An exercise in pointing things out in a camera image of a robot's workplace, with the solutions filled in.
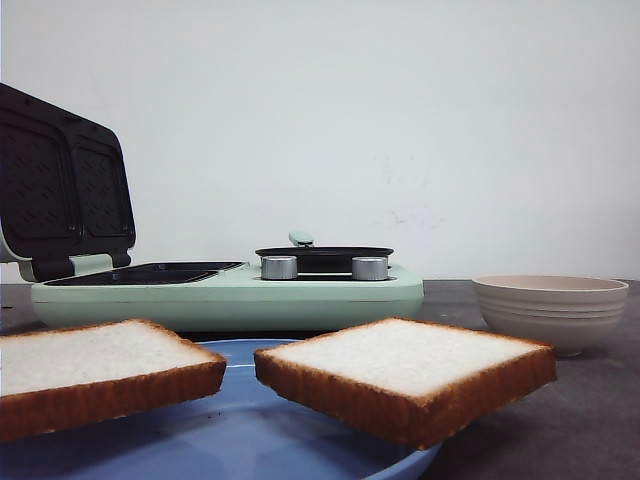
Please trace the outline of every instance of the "open lid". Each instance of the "open lid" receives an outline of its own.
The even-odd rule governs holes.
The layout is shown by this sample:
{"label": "open lid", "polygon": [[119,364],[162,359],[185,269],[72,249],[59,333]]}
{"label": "open lid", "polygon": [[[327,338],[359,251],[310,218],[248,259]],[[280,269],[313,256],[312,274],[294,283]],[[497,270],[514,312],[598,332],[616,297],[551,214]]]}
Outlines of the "open lid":
{"label": "open lid", "polygon": [[46,281],[73,276],[70,257],[107,254],[127,266],[134,243],[116,135],[0,84],[0,261]]}

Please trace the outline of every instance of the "black pan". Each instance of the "black pan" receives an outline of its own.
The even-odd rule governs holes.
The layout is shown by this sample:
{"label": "black pan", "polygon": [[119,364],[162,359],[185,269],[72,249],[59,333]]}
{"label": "black pan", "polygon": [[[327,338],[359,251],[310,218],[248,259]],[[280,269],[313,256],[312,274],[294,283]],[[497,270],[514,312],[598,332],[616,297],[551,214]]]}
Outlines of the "black pan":
{"label": "black pan", "polygon": [[388,257],[391,248],[380,247],[278,247],[256,250],[261,257],[293,255],[298,273],[345,273],[351,271],[353,257]]}

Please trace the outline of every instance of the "gray table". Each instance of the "gray table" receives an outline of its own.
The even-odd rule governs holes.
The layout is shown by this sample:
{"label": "gray table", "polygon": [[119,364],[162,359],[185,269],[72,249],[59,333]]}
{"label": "gray table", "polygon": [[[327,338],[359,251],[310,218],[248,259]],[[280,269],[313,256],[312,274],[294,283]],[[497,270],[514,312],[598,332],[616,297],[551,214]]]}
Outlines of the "gray table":
{"label": "gray table", "polygon": [[[486,329],[468,281],[426,281],[419,318]],[[0,335],[44,328],[28,285],[2,285]],[[310,332],[202,333],[193,340]],[[428,479],[640,478],[640,283],[624,318],[597,346],[560,359],[558,381],[447,440]]]}

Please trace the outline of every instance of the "bread slice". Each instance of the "bread slice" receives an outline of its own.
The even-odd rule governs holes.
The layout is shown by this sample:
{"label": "bread slice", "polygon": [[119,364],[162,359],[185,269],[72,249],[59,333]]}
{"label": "bread slice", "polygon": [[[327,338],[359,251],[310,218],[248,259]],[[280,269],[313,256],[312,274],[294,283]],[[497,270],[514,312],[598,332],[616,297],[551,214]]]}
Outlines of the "bread slice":
{"label": "bread slice", "polygon": [[0,337],[0,440],[220,389],[226,360],[145,320]]}
{"label": "bread slice", "polygon": [[547,345],[398,318],[254,357],[280,396],[418,449],[556,378]]}

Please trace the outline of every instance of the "small frying pan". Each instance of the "small frying pan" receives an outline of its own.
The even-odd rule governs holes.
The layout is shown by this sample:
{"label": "small frying pan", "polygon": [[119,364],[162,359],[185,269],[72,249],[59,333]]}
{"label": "small frying pan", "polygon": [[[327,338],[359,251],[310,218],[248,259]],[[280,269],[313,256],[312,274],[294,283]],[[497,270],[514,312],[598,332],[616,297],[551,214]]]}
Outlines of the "small frying pan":
{"label": "small frying pan", "polygon": [[380,247],[314,247],[313,239],[304,232],[291,232],[289,239],[297,246],[262,248],[256,254],[293,255],[298,259],[298,273],[347,273],[353,257],[389,257],[393,253],[391,248]]}

